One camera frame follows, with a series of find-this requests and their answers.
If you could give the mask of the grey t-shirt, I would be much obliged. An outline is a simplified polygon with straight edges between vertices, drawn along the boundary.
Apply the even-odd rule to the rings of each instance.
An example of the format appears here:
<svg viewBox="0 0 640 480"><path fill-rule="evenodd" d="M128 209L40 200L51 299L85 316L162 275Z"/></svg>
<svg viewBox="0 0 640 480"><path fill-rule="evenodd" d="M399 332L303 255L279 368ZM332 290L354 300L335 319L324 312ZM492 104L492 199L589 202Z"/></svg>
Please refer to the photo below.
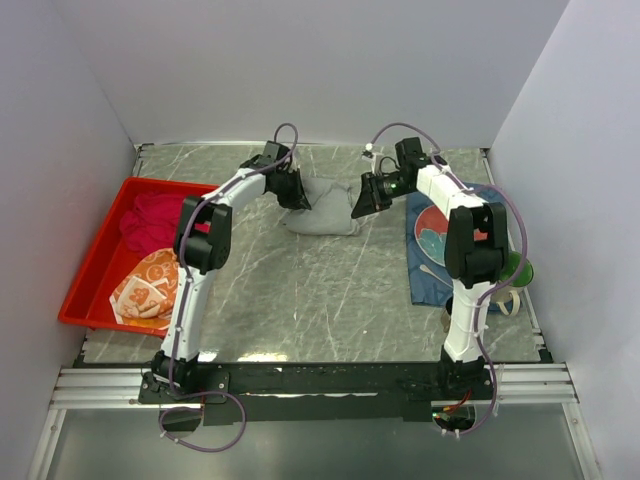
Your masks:
<svg viewBox="0 0 640 480"><path fill-rule="evenodd" d="M355 200L350 185L322 177L302 179L310 210L290 210L281 220L288 231L308 236L355 236L359 222L351 218Z"/></svg>

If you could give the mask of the crimson red garment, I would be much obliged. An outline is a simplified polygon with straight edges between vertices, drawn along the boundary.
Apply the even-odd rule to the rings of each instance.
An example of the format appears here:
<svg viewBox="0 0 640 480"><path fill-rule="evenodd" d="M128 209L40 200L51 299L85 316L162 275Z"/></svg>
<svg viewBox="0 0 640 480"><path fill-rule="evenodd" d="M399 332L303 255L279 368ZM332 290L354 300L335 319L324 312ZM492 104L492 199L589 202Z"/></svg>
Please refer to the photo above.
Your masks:
<svg viewBox="0 0 640 480"><path fill-rule="evenodd" d="M127 248L144 258L172 247L184 199L183 195L159 192L137 195L119 222Z"/></svg>

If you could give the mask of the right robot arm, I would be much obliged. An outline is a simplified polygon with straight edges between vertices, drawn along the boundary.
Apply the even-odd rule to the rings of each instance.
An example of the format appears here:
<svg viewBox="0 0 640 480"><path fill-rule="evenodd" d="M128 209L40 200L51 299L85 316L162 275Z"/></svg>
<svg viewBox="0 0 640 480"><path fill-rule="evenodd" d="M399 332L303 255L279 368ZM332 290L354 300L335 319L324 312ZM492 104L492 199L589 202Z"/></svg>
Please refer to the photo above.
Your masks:
<svg viewBox="0 0 640 480"><path fill-rule="evenodd" d="M490 296L509 257L507 213L459 180L439 154L426 154L417 137L395 145L397 168L380 170L382 160L368 144L362 156L372 167L361 175L360 195L351 212L358 219L387 210L392 200L414 192L426 196L447 220L445 268L452 279L450 327L444 355L454 363L475 363L481 346Z"/></svg>

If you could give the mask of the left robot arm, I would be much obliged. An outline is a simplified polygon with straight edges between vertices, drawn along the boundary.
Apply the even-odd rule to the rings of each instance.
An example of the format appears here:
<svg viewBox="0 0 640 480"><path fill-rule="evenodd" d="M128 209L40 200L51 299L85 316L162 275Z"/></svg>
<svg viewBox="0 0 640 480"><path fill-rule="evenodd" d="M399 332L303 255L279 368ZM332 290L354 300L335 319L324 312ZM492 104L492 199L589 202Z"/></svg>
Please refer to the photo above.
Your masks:
<svg viewBox="0 0 640 480"><path fill-rule="evenodd" d="M269 141L262 153L242 163L217 189L183 202L174 242L175 304L163 343L151 361L152 373L174 401L188 401L197 393L204 308L215 275L231 252L233 215L265 193L275 195L284 209L311 208L292 161L291 148Z"/></svg>

